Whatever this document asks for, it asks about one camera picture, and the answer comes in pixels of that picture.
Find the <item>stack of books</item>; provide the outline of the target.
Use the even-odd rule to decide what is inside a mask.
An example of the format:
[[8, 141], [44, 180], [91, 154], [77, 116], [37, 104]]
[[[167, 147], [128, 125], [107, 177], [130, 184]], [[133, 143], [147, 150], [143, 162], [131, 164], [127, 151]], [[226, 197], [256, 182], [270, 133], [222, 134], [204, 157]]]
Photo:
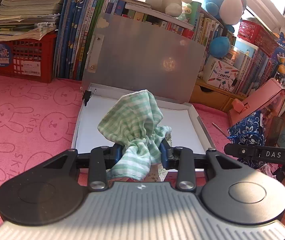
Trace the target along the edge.
[[41, 40], [58, 29], [64, 0], [0, 0], [0, 41]]

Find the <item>white colourful printed box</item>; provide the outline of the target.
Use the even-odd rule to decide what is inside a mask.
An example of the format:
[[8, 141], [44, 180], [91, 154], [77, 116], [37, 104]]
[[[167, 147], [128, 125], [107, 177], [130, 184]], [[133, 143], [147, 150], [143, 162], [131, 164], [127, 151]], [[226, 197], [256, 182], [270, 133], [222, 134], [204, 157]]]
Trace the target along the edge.
[[239, 70], [234, 66], [210, 56], [203, 68], [203, 81], [216, 88], [230, 91]]

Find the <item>blue white large plush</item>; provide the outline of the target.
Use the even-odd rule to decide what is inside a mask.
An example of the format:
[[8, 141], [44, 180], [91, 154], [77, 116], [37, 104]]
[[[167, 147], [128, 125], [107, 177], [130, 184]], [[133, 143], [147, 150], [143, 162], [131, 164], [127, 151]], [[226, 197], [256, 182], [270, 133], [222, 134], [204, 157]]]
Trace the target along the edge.
[[246, 0], [204, 0], [204, 9], [234, 33], [233, 25], [240, 22], [247, 7]]

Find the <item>blue brocade pouch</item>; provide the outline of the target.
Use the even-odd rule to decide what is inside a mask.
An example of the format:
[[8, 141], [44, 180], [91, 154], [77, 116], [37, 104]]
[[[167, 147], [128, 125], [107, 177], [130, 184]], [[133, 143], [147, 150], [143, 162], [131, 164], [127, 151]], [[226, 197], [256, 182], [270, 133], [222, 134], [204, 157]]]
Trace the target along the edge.
[[228, 128], [228, 139], [238, 145], [264, 146], [264, 132], [263, 114], [258, 110]]

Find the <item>wooden drawer organizer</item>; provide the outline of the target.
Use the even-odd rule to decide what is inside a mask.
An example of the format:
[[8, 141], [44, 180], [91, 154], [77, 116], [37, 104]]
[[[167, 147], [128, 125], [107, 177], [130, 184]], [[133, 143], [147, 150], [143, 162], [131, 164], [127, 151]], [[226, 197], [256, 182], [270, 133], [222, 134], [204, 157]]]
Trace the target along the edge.
[[242, 101], [245, 97], [208, 85], [197, 78], [189, 102], [199, 103], [226, 113], [232, 108], [234, 99]]

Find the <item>silver open box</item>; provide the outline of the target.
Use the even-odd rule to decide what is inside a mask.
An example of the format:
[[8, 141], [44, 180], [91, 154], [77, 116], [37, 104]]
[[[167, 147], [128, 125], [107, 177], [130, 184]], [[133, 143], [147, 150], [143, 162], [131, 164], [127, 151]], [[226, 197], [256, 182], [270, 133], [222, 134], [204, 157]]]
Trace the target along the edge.
[[197, 171], [207, 168], [205, 153], [214, 144], [190, 101], [203, 54], [204, 46], [163, 28], [100, 14], [81, 85], [92, 95], [81, 106], [72, 140], [77, 167], [87, 170], [91, 150], [112, 145], [97, 129], [109, 109], [123, 95], [146, 89], [162, 111], [161, 125], [172, 129], [172, 144], [200, 155]]

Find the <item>green checkered cloth pouch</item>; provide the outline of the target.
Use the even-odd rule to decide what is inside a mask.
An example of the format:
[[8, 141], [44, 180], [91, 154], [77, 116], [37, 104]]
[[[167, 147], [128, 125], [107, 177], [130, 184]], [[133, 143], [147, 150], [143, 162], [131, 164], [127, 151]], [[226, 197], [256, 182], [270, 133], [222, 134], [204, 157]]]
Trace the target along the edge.
[[122, 96], [98, 124], [98, 131], [123, 147], [120, 160], [108, 169], [108, 179], [143, 180], [159, 165], [159, 146], [171, 139], [172, 128], [159, 123], [163, 114], [148, 90]]

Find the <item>red plastic basket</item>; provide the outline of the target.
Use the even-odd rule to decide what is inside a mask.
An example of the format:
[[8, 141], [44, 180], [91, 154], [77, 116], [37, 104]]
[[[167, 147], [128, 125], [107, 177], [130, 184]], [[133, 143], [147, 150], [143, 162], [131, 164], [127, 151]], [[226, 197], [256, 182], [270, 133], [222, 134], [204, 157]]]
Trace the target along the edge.
[[56, 38], [52, 31], [39, 41], [0, 41], [0, 75], [50, 83]]

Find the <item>pink bunny table mat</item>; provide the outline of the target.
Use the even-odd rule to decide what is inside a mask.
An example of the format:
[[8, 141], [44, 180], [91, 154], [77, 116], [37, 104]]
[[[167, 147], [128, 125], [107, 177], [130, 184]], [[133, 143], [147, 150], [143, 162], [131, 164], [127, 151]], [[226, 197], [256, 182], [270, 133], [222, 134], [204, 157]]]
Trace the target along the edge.
[[[79, 81], [54, 79], [39, 83], [0, 76], [0, 185], [70, 148], [82, 94]], [[60, 112], [69, 130], [56, 142], [39, 132], [42, 120]]]

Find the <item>black binder clip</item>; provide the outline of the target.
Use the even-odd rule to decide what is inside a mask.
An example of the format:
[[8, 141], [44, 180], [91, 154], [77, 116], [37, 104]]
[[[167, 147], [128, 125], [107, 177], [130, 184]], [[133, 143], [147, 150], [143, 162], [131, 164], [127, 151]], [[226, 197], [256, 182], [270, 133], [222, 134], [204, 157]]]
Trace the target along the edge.
[[95, 87], [92, 88], [89, 86], [87, 89], [85, 89], [84, 87], [81, 88], [82, 102], [85, 107], [89, 103], [90, 98], [96, 93], [96, 91], [97, 89]]

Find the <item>metal rod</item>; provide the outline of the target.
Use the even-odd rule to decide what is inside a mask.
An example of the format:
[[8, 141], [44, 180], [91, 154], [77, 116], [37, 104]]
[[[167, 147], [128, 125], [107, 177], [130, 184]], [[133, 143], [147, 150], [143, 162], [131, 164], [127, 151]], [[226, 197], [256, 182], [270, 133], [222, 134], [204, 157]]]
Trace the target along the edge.
[[221, 129], [217, 124], [215, 124], [214, 122], [212, 122], [212, 125], [218, 130], [220, 131], [225, 137], [228, 137], [229, 135], [223, 130]]

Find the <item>small red basket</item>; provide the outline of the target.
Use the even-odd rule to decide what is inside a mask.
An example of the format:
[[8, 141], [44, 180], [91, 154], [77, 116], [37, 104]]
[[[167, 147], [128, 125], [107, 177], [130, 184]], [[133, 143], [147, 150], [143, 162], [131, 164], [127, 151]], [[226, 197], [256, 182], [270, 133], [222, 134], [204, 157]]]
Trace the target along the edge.
[[259, 25], [252, 21], [243, 20], [240, 23], [238, 37], [259, 47], [266, 55], [272, 56], [278, 47], [277, 37], [265, 29], [263, 25]]

